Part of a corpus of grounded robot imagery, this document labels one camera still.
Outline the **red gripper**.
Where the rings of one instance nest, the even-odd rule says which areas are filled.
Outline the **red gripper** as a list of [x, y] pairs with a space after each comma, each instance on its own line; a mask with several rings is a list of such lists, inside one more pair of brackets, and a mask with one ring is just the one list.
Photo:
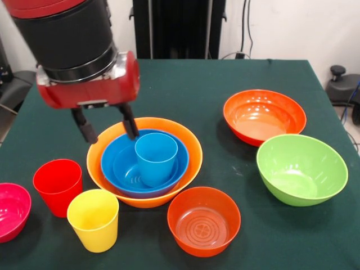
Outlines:
[[139, 136], [130, 105], [140, 90], [140, 67], [132, 51], [120, 52], [115, 65], [101, 76], [81, 83], [61, 84], [51, 81], [40, 66], [36, 74], [40, 96], [54, 109], [71, 109], [73, 119], [85, 141], [95, 144], [97, 134], [84, 116], [83, 105], [106, 103], [118, 106], [123, 126], [130, 140]]

